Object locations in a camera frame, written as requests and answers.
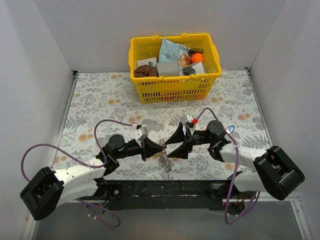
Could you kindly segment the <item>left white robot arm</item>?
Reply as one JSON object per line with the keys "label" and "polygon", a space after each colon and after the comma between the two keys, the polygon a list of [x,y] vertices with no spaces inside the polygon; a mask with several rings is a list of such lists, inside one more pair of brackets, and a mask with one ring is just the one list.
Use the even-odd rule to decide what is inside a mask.
{"label": "left white robot arm", "polygon": [[69,201],[90,196],[103,199],[106,187],[97,181],[113,173],[120,165],[119,159],[139,155],[145,160],[162,150],[161,145],[149,138],[125,142],[122,135],[113,135],[99,154],[85,164],[58,170],[41,168],[21,191],[20,198],[33,219],[42,220]]}

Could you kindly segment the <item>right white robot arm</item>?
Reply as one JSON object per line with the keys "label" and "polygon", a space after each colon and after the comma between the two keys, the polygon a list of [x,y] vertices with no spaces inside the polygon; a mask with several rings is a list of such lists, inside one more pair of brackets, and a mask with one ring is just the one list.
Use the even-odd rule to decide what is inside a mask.
{"label": "right white robot arm", "polygon": [[305,181],[303,172],[281,147],[273,145],[268,149],[255,149],[236,146],[226,139],[227,132],[220,121],[210,121],[204,130],[196,130],[195,123],[196,119],[179,123],[165,142],[166,145],[181,143],[168,155],[169,158],[187,159],[194,146],[208,144],[207,151],[214,160],[251,169],[249,172],[238,171],[235,177],[230,176],[225,185],[216,189],[218,195],[237,199],[244,192],[266,192],[282,201]]}

